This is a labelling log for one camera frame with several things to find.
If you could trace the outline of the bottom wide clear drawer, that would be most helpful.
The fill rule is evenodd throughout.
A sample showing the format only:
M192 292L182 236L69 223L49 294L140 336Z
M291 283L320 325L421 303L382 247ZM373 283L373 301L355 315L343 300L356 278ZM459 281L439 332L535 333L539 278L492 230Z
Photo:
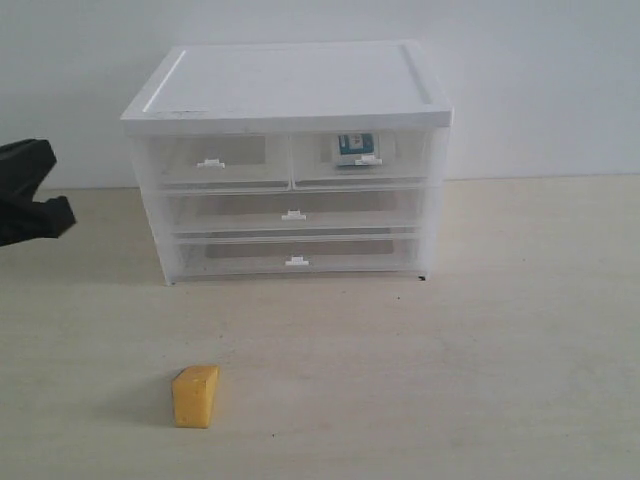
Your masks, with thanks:
M423 271L414 235L183 243L177 277Z

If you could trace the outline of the middle wide clear drawer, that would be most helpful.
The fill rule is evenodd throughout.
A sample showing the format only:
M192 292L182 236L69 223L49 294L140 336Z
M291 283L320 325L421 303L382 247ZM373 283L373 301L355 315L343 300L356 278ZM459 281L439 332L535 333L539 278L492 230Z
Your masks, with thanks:
M167 199L167 221L180 234L278 229L415 226L419 189L183 195Z

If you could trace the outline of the yellow sponge wedge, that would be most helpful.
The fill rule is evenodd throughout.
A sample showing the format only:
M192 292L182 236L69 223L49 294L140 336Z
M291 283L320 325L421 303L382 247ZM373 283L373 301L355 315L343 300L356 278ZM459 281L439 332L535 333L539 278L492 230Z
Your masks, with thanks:
M193 365L172 380L176 427L207 429L210 426L219 372L217 365Z

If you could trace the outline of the wide clear drawer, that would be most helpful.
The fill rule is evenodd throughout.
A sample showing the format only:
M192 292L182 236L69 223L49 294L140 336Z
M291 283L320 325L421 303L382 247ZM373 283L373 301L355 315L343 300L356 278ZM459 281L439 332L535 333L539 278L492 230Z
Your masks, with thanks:
M414 235L183 243L177 277L423 271Z
M167 199L167 221L180 234L278 229L415 226L419 189L183 195Z

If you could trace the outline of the teal bottle white cap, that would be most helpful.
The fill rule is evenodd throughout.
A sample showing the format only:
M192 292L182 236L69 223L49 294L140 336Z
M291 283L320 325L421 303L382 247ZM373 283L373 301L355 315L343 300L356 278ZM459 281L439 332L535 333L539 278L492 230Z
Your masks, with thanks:
M348 133L334 137L332 160L337 167L368 165L375 158L373 133Z

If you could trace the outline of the white plastic drawer cabinet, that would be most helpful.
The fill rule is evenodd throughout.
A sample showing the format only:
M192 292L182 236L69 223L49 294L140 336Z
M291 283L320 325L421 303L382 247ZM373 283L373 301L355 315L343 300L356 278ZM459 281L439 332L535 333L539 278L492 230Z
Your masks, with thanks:
M442 184L453 108L429 69L419 44L366 42L179 46L162 60L124 110L132 163L168 284L219 277L175 275L183 243L238 242L311 237L414 235L423 271L433 266ZM291 138L300 134L374 131L433 134L426 181L409 186L299 189L293 183ZM160 183L158 147L171 138L284 136L289 151L286 189L176 189ZM167 199L183 195L419 189L424 193L415 226L220 231L180 235L167 221Z

